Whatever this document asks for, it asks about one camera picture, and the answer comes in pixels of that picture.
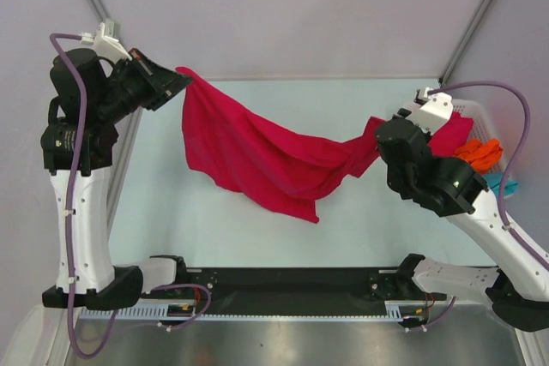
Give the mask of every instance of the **teal cloth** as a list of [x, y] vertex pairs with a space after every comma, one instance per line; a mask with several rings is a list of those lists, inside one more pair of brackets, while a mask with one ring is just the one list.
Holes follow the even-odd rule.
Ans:
[[[499, 184], [501, 183], [501, 177], [503, 173], [488, 173], [486, 175], [482, 175], [482, 177], [486, 180], [488, 183], [488, 187], [492, 189], [492, 191], [496, 194], [496, 196], [499, 195]], [[505, 184], [505, 195], [512, 195], [515, 193], [516, 188], [518, 188], [518, 182], [515, 182], [513, 180], [508, 180], [507, 184]]]

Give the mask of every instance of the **folded cloth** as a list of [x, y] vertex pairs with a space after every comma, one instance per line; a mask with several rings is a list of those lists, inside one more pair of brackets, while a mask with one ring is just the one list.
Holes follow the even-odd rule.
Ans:
[[[496, 194], [496, 196], [499, 195], [499, 188], [500, 188], [502, 176], [503, 176], [503, 173], [501, 171], [498, 173], [487, 173], [482, 176], [488, 183], [488, 187], [492, 190], [492, 192]], [[508, 180], [507, 183], [505, 184], [504, 195], [509, 196], [514, 194], [517, 188], [518, 188], [518, 182], [515, 182], [513, 180]]]
[[435, 156], [453, 156], [454, 151], [463, 146], [473, 129], [473, 119], [452, 112], [449, 121], [440, 128], [429, 141], [429, 147]]
[[183, 105], [183, 137], [189, 168], [224, 189], [241, 192], [266, 209], [317, 223], [315, 201], [350, 174], [360, 177], [377, 158], [371, 117], [350, 141], [300, 135], [260, 117], [194, 71]]
[[486, 174], [500, 159], [504, 150], [498, 139], [491, 139], [485, 145], [478, 139], [471, 139], [454, 151], [454, 155], [467, 161], [478, 173]]

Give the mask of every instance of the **shiny metal surface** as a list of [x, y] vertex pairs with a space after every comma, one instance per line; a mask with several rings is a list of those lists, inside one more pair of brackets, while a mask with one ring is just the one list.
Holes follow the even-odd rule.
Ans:
[[[84, 336], [104, 321], [82, 322]], [[118, 328], [129, 323], [119, 322]], [[83, 345], [91, 351], [94, 345]], [[94, 360], [65, 366], [520, 366], [516, 335], [478, 307], [458, 306], [427, 333], [389, 323], [199, 321], [166, 333], [143, 327], [116, 335]]]

